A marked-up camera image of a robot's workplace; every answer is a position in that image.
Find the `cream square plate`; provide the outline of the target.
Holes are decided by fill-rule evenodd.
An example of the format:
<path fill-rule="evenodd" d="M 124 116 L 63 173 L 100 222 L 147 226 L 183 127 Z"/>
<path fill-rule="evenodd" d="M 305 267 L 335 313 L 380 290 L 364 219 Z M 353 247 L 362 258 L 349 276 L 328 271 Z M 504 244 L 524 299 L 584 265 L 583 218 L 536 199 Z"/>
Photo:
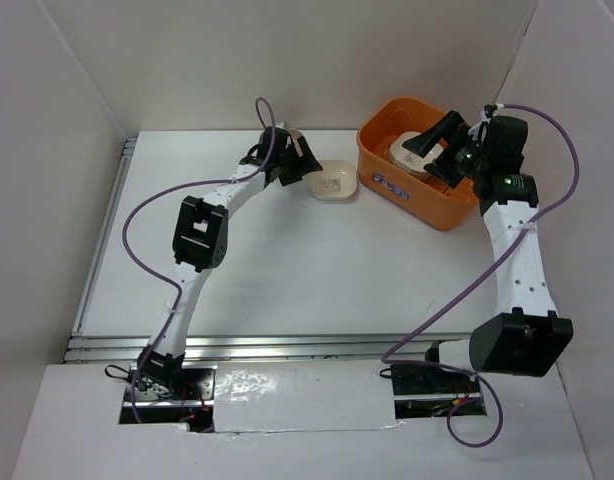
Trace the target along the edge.
<path fill-rule="evenodd" d="M 404 147 L 404 143 L 419 135 L 419 132 L 408 131 L 398 136 L 388 148 L 389 161 L 404 172 L 421 181 L 428 181 L 431 174 L 425 170 L 425 166 L 430 164 L 443 153 L 443 147 L 436 144 L 426 156 L 421 157 Z"/>
<path fill-rule="evenodd" d="M 322 169 L 305 177 L 307 187 L 317 200 L 328 203 L 352 201 L 358 189 L 356 167 L 344 160 L 325 160 Z"/>

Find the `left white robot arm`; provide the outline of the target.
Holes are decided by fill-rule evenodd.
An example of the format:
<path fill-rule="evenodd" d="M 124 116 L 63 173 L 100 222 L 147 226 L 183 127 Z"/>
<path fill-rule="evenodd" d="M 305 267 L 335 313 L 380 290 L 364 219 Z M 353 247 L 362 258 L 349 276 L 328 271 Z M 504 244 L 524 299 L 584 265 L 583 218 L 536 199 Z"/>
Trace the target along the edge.
<path fill-rule="evenodd" d="M 302 132 L 267 127 L 229 179 L 200 198 L 183 199 L 172 240 L 173 282 L 179 289 L 162 325 L 138 357 L 140 390 L 163 399 L 183 390 L 189 326 L 204 284 L 226 256 L 230 217 L 271 183 L 288 186 L 321 170 Z"/>

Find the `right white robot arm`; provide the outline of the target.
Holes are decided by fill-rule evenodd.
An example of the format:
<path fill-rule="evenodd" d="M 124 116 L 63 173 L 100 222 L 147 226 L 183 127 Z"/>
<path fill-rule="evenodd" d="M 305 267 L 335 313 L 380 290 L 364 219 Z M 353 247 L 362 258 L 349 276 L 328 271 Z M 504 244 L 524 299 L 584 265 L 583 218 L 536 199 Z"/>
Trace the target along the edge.
<path fill-rule="evenodd" d="M 573 337 L 573 323 L 559 315 L 543 269 L 537 222 L 546 211 L 534 177 L 522 170 L 528 124 L 502 115 L 503 108 L 486 106 L 475 126 L 450 111 L 405 143 L 421 155 L 445 142 L 425 169 L 449 187 L 472 182 L 494 255 L 479 278 L 496 279 L 493 317 L 468 339 L 433 347 L 432 361 L 422 368 L 425 385 L 437 392 L 456 381 L 457 369 L 542 377 Z"/>

